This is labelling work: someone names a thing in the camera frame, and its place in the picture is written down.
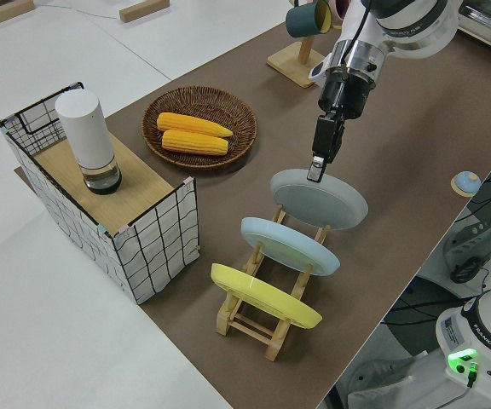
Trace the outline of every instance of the wooden mug stand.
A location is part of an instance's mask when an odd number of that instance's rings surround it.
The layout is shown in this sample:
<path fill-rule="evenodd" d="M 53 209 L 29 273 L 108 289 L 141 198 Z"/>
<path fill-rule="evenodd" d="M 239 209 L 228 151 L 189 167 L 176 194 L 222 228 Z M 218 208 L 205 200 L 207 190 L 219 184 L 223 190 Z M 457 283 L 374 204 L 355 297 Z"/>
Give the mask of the wooden mug stand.
<path fill-rule="evenodd" d="M 304 37 L 301 42 L 295 42 L 272 54 L 268 58 L 267 64 L 291 79 L 295 84 L 308 88 L 313 84 L 308 77 L 310 71 L 325 58 L 317 51 L 312 50 L 313 42 L 314 36 Z"/>
<path fill-rule="evenodd" d="M 277 223 L 282 223 L 286 217 L 286 213 L 283 210 L 283 206 L 278 206 L 278 210 L 274 215 L 272 221 Z M 330 227 L 326 226 L 324 228 L 318 228 L 317 234 L 315 236 L 315 241 L 322 244 L 327 236 Z M 242 272 L 249 274 L 253 277 L 257 274 L 258 269 L 264 259 L 264 254 L 261 253 L 261 245 L 257 245 L 253 250 L 249 260 L 242 268 Z M 309 266 L 304 273 L 299 273 L 297 281 L 293 286 L 291 295 L 297 300 L 300 300 L 304 294 L 304 289 L 308 284 L 312 272 L 312 266 Z M 274 361 L 276 356 L 280 352 L 283 342 L 286 339 L 287 332 L 291 326 L 290 320 L 279 320 L 278 325 L 272 331 L 263 325 L 258 324 L 254 320 L 245 317 L 240 313 L 240 307 L 242 305 L 242 300 L 237 296 L 227 293 L 224 303 L 219 312 L 217 313 L 217 332 L 223 336 L 226 336 L 228 330 L 232 326 L 237 330 L 244 332 L 250 337 L 254 337 L 258 341 L 265 343 L 267 345 L 266 351 L 264 353 L 265 358 Z"/>

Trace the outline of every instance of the light blue plate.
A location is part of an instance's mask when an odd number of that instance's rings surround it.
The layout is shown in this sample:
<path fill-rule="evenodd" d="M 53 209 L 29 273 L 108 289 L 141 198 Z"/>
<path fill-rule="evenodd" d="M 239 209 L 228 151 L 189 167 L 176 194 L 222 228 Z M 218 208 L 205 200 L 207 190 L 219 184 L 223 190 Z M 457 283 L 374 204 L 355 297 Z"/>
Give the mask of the light blue plate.
<path fill-rule="evenodd" d="M 270 181 L 272 197 L 290 216 L 318 228 L 344 230 L 357 226 L 368 213 L 366 200 L 352 186 L 325 174 L 309 181 L 305 169 L 283 170 Z"/>
<path fill-rule="evenodd" d="M 260 243 L 265 256 L 302 273 L 310 265 L 313 275 L 330 275 L 340 267 L 340 261 L 326 247 L 282 224 L 246 217 L 241 231 L 251 247 Z"/>

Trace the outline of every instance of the green indicator light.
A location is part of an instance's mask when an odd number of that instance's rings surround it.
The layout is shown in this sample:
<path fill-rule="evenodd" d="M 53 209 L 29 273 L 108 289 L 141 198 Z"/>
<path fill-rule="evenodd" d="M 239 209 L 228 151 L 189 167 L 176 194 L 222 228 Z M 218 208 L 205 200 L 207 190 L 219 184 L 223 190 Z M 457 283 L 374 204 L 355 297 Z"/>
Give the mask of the green indicator light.
<path fill-rule="evenodd" d="M 452 368 L 453 371 L 457 372 L 458 365 L 461 362 L 471 360 L 474 356 L 477 356 L 477 350 L 473 348 L 467 348 L 462 351 L 453 352 L 448 355 L 448 365 Z M 476 364 L 471 364 L 471 370 L 476 370 Z"/>

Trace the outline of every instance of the plate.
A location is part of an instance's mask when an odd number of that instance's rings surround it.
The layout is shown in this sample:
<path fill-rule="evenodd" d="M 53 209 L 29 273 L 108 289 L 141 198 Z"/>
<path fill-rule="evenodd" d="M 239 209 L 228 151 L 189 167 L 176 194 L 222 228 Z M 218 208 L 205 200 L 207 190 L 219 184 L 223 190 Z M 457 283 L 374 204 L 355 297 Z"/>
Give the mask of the plate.
<path fill-rule="evenodd" d="M 316 183 L 309 181 L 307 174 L 305 169 L 289 169 L 272 176 L 272 197 L 287 214 L 333 230 L 353 228 L 367 216 L 366 200 L 348 183 L 327 174 Z"/>
<path fill-rule="evenodd" d="M 226 292 L 280 320 L 301 328 L 314 328 L 321 315 L 304 302 L 260 279 L 222 264 L 211 265 L 211 279 Z"/>
<path fill-rule="evenodd" d="M 233 131 L 225 138 L 225 156 L 170 152 L 162 148 L 163 132 L 157 128 L 162 112 L 174 112 L 216 122 Z M 201 85 L 173 89 L 154 100 L 142 120 L 142 136 L 147 146 L 162 159 L 187 169 L 216 170 L 244 157 L 257 138 L 257 118 L 238 97 L 229 92 Z"/>
<path fill-rule="evenodd" d="M 242 220 L 242 237 L 253 248 L 289 268 L 304 273 L 312 266 L 312 275 L 331 275 L 340 261 L 326 247 L 288 226 L 256 217 Z"/>

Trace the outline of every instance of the wooden stand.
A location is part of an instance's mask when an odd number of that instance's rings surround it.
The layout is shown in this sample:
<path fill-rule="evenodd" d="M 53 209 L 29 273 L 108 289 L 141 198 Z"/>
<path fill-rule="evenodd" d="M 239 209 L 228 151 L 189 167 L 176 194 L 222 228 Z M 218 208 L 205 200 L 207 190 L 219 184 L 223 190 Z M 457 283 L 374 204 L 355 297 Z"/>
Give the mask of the wooden stand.
<path fill-rule="evenodd" d="M 312 50 L 314 36 L 303 38 L 283 50 L 272 54 L 267 64 L 291 79 L 295 84 L 308 88 L 313 84 L 308 75 L 312 68 L 323 61 L 324 56 Z"/>
<path fill-rule="evenodd" d="M 173 187 L 111 135 L 113 150 L 123 180 L 115 193 L 92 193 L 67 139 L 56 142 L 35 155 L 35 159 L 112 236 L 136 219 L 154 203 L 172 192 Z"/>
<path fill-rule="evenodd" d="M 35 9 L 33 0 L 14 0 L 0 6 L 0 23 Z"/>
<path fill-rule="evenodd" d="M 120 9 L 118 15 L 124 23 L 128 23 L 167 7 L 170 7 L 170 0 L 144 0 L 133 6 Z"/>
<path fill-rule="evenodd" d="M 286 217 L 286 213 L 283 211 L 283 207 L 280 205 L 276 214 L 274 215 L 272 221 L 277 223 L 282 223 Z M 315 236 L 315 241 L 322 244 L 329 232 L 330 228 L 327 226 L 325 228 L 318 228 L 317 234 Z M 264 254 L 261 253 L 261 245 L 257 245 L 253 250 L 249 260 L 242 268 L 242 272 L 249 274 L 253 277 L 257 274 L 258 269 L 261 267 L 263 262 Z M 293 286 L 291 295 L 297 300 L 300 300 L 304 294 L 304 289 L 308 284 L 312 272 L 312 266 L 309 266 L 304 273 L 299 273 L 297 281 Z M 250 320 L 244 315 L 240 314 L 240 307 L 242 300 L 237 296 L 227 293 L 227 297 L 223 302 L 219 312 L 217 313 L 217 332 L 223 336 L 226 336 L 228 330 L 232 326 L 237 330 L 244 332 L 250 337 L 254 337 L 258 341 L 267 345 L 264 357 L 268 360 L 274 361 L 276 356 L 280 352 L 283 342 L 286 339 L 287 332 L 291 326 L 290 320 L 279 320 L 276 328 L 271 331 L 263 325 Z"/>

